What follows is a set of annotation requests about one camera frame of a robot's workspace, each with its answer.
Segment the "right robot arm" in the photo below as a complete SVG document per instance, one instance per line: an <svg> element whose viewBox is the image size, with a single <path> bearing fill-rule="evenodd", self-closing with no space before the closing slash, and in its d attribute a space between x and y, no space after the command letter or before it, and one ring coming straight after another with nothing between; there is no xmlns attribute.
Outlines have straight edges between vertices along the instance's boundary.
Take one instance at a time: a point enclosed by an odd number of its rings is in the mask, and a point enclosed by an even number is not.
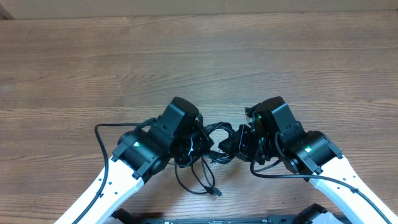
<svg viewBox="0 0 398 224"><path fill-rule="evenodd" d="M339 147L320 131L305 131L280 96L245 109L242 124L219 149L250 164L263 179L303 179L351 223L397 223L397 215L361 180Z"/></svg>

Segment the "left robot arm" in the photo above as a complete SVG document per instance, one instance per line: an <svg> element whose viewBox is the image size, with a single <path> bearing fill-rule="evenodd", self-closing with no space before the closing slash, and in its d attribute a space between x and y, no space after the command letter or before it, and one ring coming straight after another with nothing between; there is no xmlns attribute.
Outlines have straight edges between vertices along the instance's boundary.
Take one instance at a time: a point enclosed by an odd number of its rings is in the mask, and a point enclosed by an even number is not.
<svg viewBox="0 0 398 224"><path fill-rule="evenodd" d="M171 159L176 166L191 166L214 144L198 108L177 96L159 117L131 126L112 155L104 156L96 180L57 223L105 223Z"/></svg>

